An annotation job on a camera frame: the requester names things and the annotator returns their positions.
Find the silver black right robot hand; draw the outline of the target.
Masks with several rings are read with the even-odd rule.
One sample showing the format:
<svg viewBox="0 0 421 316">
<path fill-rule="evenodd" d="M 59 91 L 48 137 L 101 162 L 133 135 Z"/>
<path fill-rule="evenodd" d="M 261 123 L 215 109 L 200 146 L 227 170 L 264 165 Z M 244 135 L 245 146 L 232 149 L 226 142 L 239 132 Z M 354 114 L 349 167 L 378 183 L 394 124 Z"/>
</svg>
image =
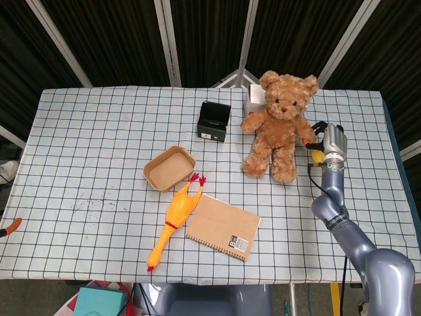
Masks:
<svg viewBox="0 0 421 316">
<path fill-rule="evenodd" d="M 319 133 L 323 133 L 319 142 L 310 142 L 303 139 L 303 145 L 311 150 L 311 157 L 314 163 L 346 161 L 347 138 L 341 125 L 320 121 L 313 125 L 312 129 L 316 136 Z"/>
</svg>

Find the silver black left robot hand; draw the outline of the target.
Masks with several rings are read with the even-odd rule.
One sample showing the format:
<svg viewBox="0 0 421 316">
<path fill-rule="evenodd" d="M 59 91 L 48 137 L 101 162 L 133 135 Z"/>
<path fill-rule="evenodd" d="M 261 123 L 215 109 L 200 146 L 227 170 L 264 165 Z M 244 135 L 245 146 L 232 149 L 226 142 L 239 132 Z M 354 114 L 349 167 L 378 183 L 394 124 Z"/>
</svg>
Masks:
<svg viewBox="0 0 421 316">
<path fill-rule="evenodd" d="M 15 218 L 14 221 L 7 228 L 2 228 L 0 230 L 0 238 L 6 237 L 12 234 L 14 231 L 16 231 L 18 227 L 20 226 L 21 222 L 22 222 L 22 218 L 20 217 Z"/>
</svg>

